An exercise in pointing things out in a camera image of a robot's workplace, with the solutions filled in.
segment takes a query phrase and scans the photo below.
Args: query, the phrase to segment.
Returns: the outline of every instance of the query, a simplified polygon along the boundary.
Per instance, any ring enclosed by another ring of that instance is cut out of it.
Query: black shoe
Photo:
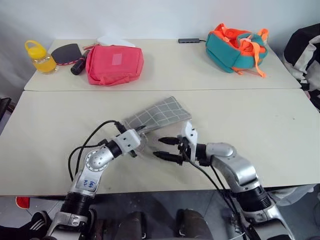
[[[51,222],[49,215],[45,211],[37,211],[32,216],[29,229],[35,231],[48,230]]]

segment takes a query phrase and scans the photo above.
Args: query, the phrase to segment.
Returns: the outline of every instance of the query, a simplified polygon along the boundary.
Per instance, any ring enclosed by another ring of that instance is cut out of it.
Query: floor
[[[307,193],[291,206],[281,207],[280,211],[290,225],[296,240],[308,240],[320,236],[320,226],[315,224],[314,215],[320,223],[320,204],[317,193]],[[32,198],[28,210],[16,206],[14,197],[0,197],[0,225],[20,227],[41,210],[51,218],[60,209],[62,201]],[[142,192],[99,195],[94,208],[99,219],[109,219],[117,223],[133,211],[146,213],[148,235],[152,238],[172,237],[175,229],[175,216],[178,209],[194,209],[206,219],[214,239],[227,240],[234,236],[234,228],[229,224],[230,212],[226,209],[218,193],[214,190]]]

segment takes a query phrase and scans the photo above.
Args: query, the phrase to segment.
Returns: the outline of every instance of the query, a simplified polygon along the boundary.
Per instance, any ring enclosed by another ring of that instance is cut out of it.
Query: orange strap
[[[263,78],[265,78],[267,75],[260,70],[258,63],[259,63],[259,52],[260,52],[260,45],[256,42],[252,42],[250,39],[248,38],[243,38],[242,41],[246,41],[248,43],[250,43],[253,47],[253,53],[254,53],[254,65],[255,65],[255,69],[256,71],[259,73],[259,75]]]
[[[260,31],[258,31],[257,34],[262,38],[262,41],[266,41],[269,35],[269,31],[266,28],[262,28]]]

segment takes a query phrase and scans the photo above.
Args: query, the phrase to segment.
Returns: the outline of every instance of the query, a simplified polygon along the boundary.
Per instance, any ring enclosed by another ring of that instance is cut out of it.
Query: red object
[[[88,54],[85,70],[90,84],[113,86],[137,80],[143,65],[141,48],[96,45]]]
[[[30,207],[30,198],[27,196],[16,196],[15,203],[21,209],[28,209]]]

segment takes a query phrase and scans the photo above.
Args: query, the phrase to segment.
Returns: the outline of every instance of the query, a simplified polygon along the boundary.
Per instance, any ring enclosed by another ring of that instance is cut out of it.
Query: yellow water bottle
[[[24,47],[32,60],[32,64],[39,72],[50,74],[57,70],[55,60],[40,43],[28,40],[24,43]]]

